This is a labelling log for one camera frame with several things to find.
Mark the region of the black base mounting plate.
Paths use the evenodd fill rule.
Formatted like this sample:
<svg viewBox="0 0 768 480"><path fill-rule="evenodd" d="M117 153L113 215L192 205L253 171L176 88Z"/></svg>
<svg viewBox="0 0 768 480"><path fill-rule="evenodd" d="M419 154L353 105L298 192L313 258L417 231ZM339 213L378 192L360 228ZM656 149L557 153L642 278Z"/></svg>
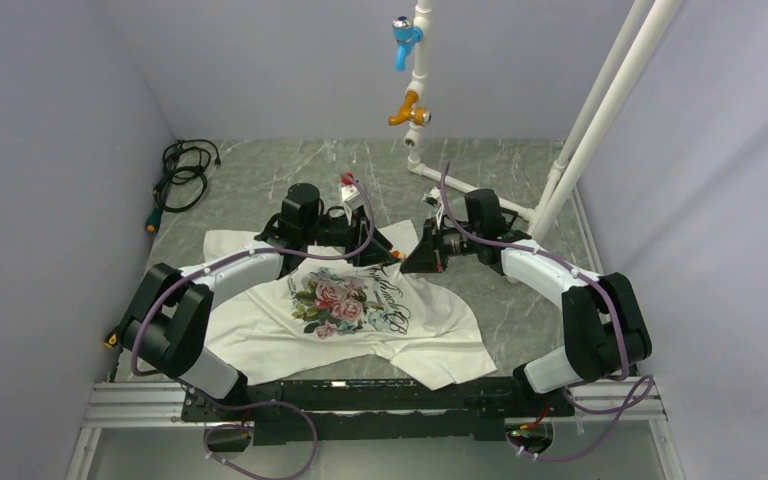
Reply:
<svg viewBox="0 0 768 480"><path fill-rule="evenodd" d="M531 394L512 377L485 377L430 390L415 380L281 380L249 387L255 408L217 407L185 395L182 421L246 425L257 446L321 441L466 437L503 441L518 422L547 426L573 408L559 392Z"/></svg>

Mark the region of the blue faucet tap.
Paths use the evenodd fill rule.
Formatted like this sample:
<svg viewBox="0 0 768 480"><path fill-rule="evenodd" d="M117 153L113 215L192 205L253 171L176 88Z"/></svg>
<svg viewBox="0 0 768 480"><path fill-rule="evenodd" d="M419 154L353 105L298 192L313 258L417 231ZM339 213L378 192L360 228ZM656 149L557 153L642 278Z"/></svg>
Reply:
<svg viewBox="0 0 768 480"><path fill-rule="evenodd" d="M408 57L414 47L423 39L424 32L421 27L414 24L411 18L399 16L392 22L392 33L397 44L394 68L396 71L404 71Z"/></svg>

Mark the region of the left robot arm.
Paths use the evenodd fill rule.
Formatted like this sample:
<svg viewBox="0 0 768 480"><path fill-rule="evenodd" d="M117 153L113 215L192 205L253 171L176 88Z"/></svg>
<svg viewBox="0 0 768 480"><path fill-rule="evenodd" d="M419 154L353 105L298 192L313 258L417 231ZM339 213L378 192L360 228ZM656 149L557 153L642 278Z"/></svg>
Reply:
<svg viewBox="0 0 768 480"><path fill-rule="evenodd" d="M250 245L197 266L150 267L108 344L129 352L133 374L163 374L208 396L221 419L239 417L249 400L248 378L206 345L214 308L290 274L313 258L312 246L337 249L332 258L352 266L397 260L392 243L376 231L368 195L343 179L340 206L326 207L316 186L296 183Z"/></svg>

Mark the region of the yellow black screwdriver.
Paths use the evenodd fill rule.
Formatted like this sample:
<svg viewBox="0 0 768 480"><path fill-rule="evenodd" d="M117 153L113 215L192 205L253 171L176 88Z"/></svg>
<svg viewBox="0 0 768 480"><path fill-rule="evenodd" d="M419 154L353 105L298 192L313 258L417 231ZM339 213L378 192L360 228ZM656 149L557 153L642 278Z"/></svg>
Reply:
<svg viewBox="0 0 768 480"><path fill-rule="evenodd" d="M109 349L116 349L121 347L123 335L123 327L117 325L113 327L105 337L104 346Z"/></svg>

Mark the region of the orange faucet tap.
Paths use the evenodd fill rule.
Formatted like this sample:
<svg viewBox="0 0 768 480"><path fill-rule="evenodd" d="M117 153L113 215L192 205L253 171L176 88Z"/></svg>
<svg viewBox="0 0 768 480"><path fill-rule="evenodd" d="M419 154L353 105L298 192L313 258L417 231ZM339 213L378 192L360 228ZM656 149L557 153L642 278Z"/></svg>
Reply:
<svg viewBox="0 0 768 480"><path fill-rule="evenodd" d="M418 127L428 125L432 118L432 112L428 108L420 106L419 100L420 95L416 91L408 90L397 113L388 118L388 125L397 126L404 123L411 123Z"/></svg>

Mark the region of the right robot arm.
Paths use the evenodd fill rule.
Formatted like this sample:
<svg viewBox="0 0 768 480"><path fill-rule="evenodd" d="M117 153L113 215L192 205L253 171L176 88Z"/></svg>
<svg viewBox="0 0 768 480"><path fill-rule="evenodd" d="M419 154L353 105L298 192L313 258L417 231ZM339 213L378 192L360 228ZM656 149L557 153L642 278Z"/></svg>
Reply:
<svg viewBox="0 0 768 480"><path fill-rule="evenodd" d="M497 274L523 283L561 313L562 343L514 371L517 411L534 415L550 393L597 380L626 378L632 365L649 358L652 341L630 280L579 268L515 228L517 215L502 207L491 189L464 197L467 217L451 215L439 188L423 202L432 213L418 245L402 262L404 273L442 273L453 256L473 255Z"/></svg>

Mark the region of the white printed t-shirt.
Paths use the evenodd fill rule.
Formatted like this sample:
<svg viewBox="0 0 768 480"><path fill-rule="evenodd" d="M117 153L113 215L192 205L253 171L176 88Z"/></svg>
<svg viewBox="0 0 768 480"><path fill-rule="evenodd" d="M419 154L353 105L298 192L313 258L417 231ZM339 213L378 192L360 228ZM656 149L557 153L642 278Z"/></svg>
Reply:
<svg viewBox="0 0 768 480"><path fill-rule="evenodd" d="M431 390L496 372L472 309L398 266L353 267L312 248L293 273L215 307L205 345L252 384L365 355Z"/></svg>

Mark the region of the aluminium rail frame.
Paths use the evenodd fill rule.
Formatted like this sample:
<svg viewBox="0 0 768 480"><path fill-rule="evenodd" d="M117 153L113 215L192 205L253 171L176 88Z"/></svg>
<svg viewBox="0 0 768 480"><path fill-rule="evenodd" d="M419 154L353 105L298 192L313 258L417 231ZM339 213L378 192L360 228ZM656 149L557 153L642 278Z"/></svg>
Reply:
<svg viewBox="0 0 768 480"><path fill-rule="evenodd" d="M85 479L106 429L197 427L215 458L245 443L469 435L508 440L521 456L550 462L554 419L608 417L650 424L662 469L684 473L651 376L634 377L652 342L629 280L579 271L533 241L498 244L498 265L560 308L564 343L489 377L430 390L414 380L281 380L251 386L239 401L170 383L101 383L91 396L68 477Z"/></svg>

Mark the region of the white pvc pipe frame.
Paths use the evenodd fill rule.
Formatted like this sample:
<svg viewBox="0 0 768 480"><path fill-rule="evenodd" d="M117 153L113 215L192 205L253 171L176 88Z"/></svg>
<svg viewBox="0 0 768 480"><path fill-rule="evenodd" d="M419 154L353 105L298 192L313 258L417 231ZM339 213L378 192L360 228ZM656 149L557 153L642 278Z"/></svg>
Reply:
<svg viewBox="0 0 768 480"><path fill-rule="evenodd" d="M543 236L678 9L675 1L419 1L408 16L424 32L405 88L432 112L407 123L407 169L467 192L423 154L446 138L561 143L531 204L503 206Z"/></svg>

